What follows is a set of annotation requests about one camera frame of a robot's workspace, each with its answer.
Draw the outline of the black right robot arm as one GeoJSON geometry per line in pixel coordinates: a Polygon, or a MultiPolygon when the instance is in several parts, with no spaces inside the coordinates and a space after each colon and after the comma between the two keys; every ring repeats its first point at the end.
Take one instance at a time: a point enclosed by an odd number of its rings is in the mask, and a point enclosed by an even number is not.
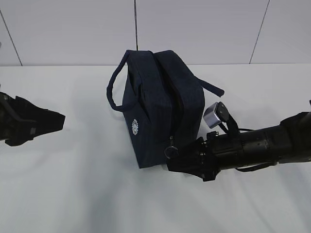
{"type": "Polygon", "coordinates": [[[301,112],[279,125],[258,129],[239,128],[222,102],[208,107],[203,119],[217,131],[199,137],[183,148],[167,148],[169,171],[186,173],[213,181],[227,169],[253,172],[277,164],[306,163],[311,160],[311,114],[301,112]]]}

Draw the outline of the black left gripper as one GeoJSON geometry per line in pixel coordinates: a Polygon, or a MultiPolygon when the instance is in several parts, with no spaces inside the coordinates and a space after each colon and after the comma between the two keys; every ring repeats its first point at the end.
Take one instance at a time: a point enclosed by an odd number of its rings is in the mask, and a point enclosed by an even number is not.
{"type": "Polygon", "coordinates": [[[14,110],[12,100],[6,93],[0,93],[0,140],[5,144],[21,146],[35,137],[63,129],[66,118],[63,114],[39,108],[18,96],[14,110]]]}

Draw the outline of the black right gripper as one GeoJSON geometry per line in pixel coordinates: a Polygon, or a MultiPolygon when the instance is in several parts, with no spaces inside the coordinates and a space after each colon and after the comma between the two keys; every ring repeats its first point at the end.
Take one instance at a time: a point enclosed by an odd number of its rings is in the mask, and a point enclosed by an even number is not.
{"type": "Polygon", "coordinates": [[[166,148],[169,171],[193,175],[204,182],[215,180],[221,170],[244,166],[243,156],[240,140],[216,131],[207,133],[206,140],[199,137],[182,148],[166,148]]]}

